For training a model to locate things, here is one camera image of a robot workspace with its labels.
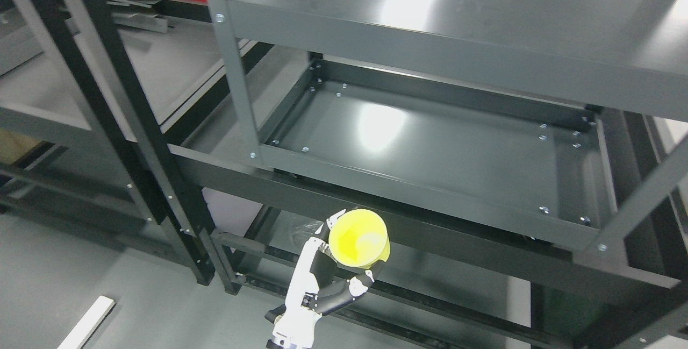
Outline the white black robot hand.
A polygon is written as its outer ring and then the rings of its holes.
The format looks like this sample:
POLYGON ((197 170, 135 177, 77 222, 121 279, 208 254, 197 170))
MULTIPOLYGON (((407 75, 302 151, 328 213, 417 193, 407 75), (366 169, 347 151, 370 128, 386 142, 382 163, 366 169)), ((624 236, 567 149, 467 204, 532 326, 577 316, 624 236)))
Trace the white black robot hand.
POLYGON ((331 215, 303 244, 284 303, 266 313, 274 326, 267 348, 312 348, 320 318, 356 302, 376 282, 386 262, 369 269, 346 267, 330 252, 330 227, 346 211, 331 215))

